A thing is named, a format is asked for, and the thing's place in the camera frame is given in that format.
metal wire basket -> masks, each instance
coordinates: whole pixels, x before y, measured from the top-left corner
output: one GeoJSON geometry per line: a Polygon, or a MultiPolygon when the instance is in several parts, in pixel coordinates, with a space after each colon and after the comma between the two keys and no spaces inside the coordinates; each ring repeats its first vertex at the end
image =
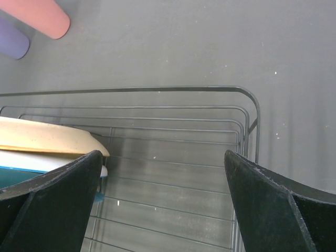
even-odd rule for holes
{"type": "Polygon", "coordinates": [[[2,116],[85,129],[110,151],[105,199],[92,209],[82,251],[243,249],[224,152],[258,162],[260,107],[251,92],[145,87],[0,97],[2,116]]]}

gray surface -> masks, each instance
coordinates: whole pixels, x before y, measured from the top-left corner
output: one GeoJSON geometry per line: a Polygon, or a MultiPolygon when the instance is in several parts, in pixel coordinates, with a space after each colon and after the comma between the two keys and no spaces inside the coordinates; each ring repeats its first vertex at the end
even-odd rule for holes
{"type": "Polygon", "coordinates": [[[240,85],[260,102],[260,164],[336,192],[333,1],[57,2],[68,34],[50,40],[15,21],[31,47],[0,57],[0,92],[240,85]]]}

plate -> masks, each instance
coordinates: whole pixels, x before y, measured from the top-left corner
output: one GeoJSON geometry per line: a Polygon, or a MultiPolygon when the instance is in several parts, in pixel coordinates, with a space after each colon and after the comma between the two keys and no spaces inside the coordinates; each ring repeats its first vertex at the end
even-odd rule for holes
{"type": "Polygon", "coordinates": [[[87,154],[108,150],[90,132],[50,123],[0,117],[0,150],[87,154]]]}
{"type": "MultiPolygon", "coordinates": [[[[75,160],[69,156],[59,154],[42,154],[31,152],[16,152],[0,150],[0,169],[11,169],[34,173],[46,173],[75,160]]],[[[102,166],[100,177],[108,174],[102,166]]]]}

purple foam roller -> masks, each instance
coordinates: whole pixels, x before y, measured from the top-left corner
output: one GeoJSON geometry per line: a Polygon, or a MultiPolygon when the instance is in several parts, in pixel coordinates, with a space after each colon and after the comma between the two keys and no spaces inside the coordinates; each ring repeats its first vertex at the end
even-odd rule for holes
{"type": "Polygon", "coordinates": [[[21,59],[29,49],[29,39],[0,17],[0,53],[21,59]]]}

pink foam roller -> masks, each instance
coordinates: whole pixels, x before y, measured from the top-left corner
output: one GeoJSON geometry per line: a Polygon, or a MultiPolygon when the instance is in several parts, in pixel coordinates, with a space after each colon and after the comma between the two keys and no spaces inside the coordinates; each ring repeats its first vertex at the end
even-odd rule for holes
{"type": "Polygon", "coordinates": [[[0,0],[0,9],[53,39],[70,27],[70,18],[54,0],[0,0]]]}

